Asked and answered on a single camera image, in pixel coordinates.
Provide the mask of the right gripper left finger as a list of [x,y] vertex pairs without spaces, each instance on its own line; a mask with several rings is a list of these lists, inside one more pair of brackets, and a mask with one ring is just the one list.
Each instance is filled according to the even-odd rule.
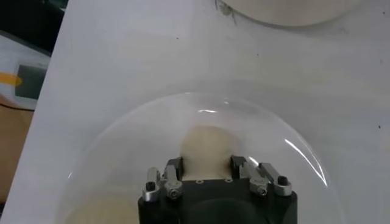
[[170,159],[163,174],[156,167],[149,168],[146,183],[142,188],[142,200],[156,202],[162,195],[170,200],[178,200],[183,194],[182,176],[182,157]]

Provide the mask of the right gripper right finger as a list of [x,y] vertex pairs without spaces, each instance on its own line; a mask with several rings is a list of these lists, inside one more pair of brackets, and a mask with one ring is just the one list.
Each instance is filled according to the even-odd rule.
[[248,179],[252,193],[265,197],[269,187],[281,197],[292,194],[292,184],[286,176],[280,175],[270,163],[253,165],[242,156],[230,157],[230,170],[233,180]]

